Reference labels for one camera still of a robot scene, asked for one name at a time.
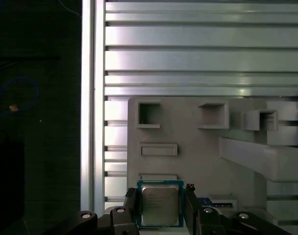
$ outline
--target metal panel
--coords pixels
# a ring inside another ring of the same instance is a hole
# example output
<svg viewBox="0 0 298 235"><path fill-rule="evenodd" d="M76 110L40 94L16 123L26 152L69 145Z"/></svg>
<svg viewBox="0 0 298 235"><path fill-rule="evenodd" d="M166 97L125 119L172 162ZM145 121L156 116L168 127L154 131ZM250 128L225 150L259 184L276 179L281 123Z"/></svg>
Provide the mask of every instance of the metal panel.
<svg viewBox="0 0 298 235"><path fill-rule="evenodd" d="M298 4L257 4L257 3L168 3L168 2L108 2L107 12L239 12L239 13L298 13Z"/></svg>
<svg viewBox="0 0 298 235"><path fill-rule="evenodd" d="M104 27L105 0L95 0L94 212L104 212Z"/></svg>
<svg viewBox="0 0 298 235"><path fill-rule="evenodd" d="M153 26L106 27L107 46L298 47L298 28Z"/></svg>
<svg viewBox="0 0 298 235"><path fill-rule="evenodd" d="M105 146L127 146L127 126L106 126L104 144Z"/></svg>
<svg viewBox="0 0 298 235"><path fill-rule="evenodd" d="M267 181L268 196L298 195L298 183L273 183Z"/></svg>
<svg viewBox="0 0 298 235"><path fill-rule="evenodd" d="M298 50L107 51L105 69L298 72Z"/></svg>
<svg viewBox="0 0 298 235"><path fill-rule="evenodd" d="M276 109L278 119L284 121L298 121L298 102L269 101L268 109Z"/></svg>
<svg viewBox="0 0 298 235"><path fill-rule="evenodd" d="M178 22L178 23L255 23L255 24L298 24L298 14L277 14L277 13L220 13L220 12L198 12L197 14L177 13L107 13L108 22Z"/></svg>
<svg viewBox="0 0 298 235"><path fill-rule="evenodd" d="M106 101L104 120L127 120L126 101Z"/></svg>
<svg viewBox="0 0 298 235"><path fill-rule="evenodd" d="M105 87L105 95L298 96L298 87L121 86Z"/></svg>
<svg viewBox="0 0 298 235"><path fill-rule="evenodd" d="M268 201L267 212L277 220L298 220L298 201Z"/></svg>
<svg viewBox="0 0 298 235"><path fill-rule="evenodd" d="M104 163L104 171L127 172L127 163Z"/></svg>
<svg viewBox="0 0 298 235"><path fill-rule="evenodd" d="M85 34L83 48L87 45L85 58L95 54L95 68L83 66L82 73L93 74L96 91L82 83L86 98L82 112L89 114L89 104L94 103L95 122L91 128L85 122L88 118L82 118L86 125L81 142L90 152L89 140L94 139L95 164L82 161L81 165L95 168L92 209L98 214L103 213L105 197L122 197L126 192L125 177L104 178L105 170L108 175L121 175L127 159L127 127L122 126L127 101L118 101L121 97L298 96L298 25L293 25L298 24L298 4L89 2L97 8L88 13L84 9L83 30L89 18L90 26L95 26L90 32L95 32ZM95 48L87 43L93 38ZM94 102L87 103L88 98ZM278 105L281 120L298 120L293 103ZM280 127L268 137L270 143L297 145L298 127ZM91 210L83 198L91 181L83 173L82 208Z"/></svg>
<svg viewBox="0 0 298 235"><path fill-rule="evenodd" d="M104 188L105 197L122 197L127 192L127 179L126 177L105 177Z"/></svg>
<svg viewBox="0 0 298 235"><path fill-rule="evenodd" d="M127 152L106 151L104 153L104 159L106 161L127 161Z"/></svg>
<svg viewBox="0 0 298 235"><path fill-rule="evenodd" d="M279 126L278 131L268 131L270 145L298 145L298 126Z"/></svg>
<svg viewBox="0 0 298 235"><path fill-rule="evenodd" d="M81 117L80 117L80 209L93 209L93 62L90 51L94 47L93 39L93 1L83 1L82 5L82 44L81 49Z"/></svg>
<svg viewBox="0 0 298 235"><path fill-rule="evenodd" d="M116 206L122 206L124 202L106 202L104 204L105 210L108 209L109 207L116 207Z"/></svg>
<svg viewBox="0 0 298 235"><path fill-rule="evenodd" d="M107 86L298 86L298 73L146 72L105 76Z"/></svg>

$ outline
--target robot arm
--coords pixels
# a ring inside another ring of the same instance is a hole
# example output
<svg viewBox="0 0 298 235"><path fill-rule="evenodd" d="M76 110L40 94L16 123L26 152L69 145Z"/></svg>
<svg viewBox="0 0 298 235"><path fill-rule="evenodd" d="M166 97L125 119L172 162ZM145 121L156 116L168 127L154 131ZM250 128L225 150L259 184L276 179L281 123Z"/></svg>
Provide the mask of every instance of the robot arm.
<svg viewBox="0 0 298 235"><path fill-rule="evenodd" d="M290 235L247 211L227 218L217 208L201 206L194 190L192 184L185 189L184 218L190 235ZM137 191L130 188L122 207L106 210L99 219L91 211L81 211L43 235L139 235L135 223L138 208Z"/></svg>

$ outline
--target square slot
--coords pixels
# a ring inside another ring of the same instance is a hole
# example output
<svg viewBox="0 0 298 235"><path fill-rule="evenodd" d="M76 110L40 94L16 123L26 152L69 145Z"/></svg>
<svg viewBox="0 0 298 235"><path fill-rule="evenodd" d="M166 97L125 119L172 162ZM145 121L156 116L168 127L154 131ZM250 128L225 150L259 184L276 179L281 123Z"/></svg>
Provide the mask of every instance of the square slot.
<svg viewBox="0 0 298 235"><path fill-rule="evenodd" d="M137 128L160 128L161 106L159 102L138 102Z"/></svg>
<svg viewBox="0 0 298 235"><path fill-rule="evenodd" d="M199 106L202 111L201 129L228 129L229 128L229 110L228 104L204 103Z"/></svg>
<svg viewBox="0 0 298 235"><path fill-rule="evenodd" d="M258 109L244 112L243 130L277 131L277 110Z"/></svg>
<svg viewBox="0 0 298 235"><path fill-rule="evenodd" d="M276 111L261 111L259 114L259 130L261 131L277 130L276 114L277 114Z"/></svg>

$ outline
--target screw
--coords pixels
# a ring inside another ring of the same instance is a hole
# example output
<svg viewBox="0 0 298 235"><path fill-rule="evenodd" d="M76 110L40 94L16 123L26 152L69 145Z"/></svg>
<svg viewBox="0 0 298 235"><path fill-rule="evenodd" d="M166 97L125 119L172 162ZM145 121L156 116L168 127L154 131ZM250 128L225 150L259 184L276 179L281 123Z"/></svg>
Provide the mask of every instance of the screw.
<svg viewBox="0 0 298 235"><path fill-rule="evenodd" d="M212 209L211 208L205 208L203 211L206 212L206 213L211 213Z"/></svg>
<svg viewBox="0 0 298 235"><path fill-rule="evenodd" d="M88 219L91 215L90 214L83 214L81 217L84 219Z"/></svg>
<svg viewBox="0 0 298 235"><path fill-rule="evenodd" d="M249 216L247 214L243 214L243 213L241 213L239 215L239 217L241 217L242 219L248 219L249 218Z"/></svg>
<svg viewBox="0 0 298 235"><path fill-rule="evenodd" d="M118 213L123 213L123 212L125 211L125 209L124 209L124 208L117 208L116 211L117 211Z"/></svg>

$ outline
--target small component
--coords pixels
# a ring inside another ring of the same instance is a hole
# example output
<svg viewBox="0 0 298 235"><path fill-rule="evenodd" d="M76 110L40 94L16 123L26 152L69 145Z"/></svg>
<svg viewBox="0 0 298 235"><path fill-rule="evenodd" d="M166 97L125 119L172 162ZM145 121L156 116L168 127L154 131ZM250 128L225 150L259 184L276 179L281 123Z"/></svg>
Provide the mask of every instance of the small component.
<svg viewBox="0 0 298 235"><path fill-rule="evenodd" d="M139 180L141 206L139 227L183 227L184 182L182 180Z"/></svg>
<svg viewBox="0 0 298 235"><path fill-rule="evenodd" d="M142 185L141 192L142 225L178 225L178 185Z"/></svg>

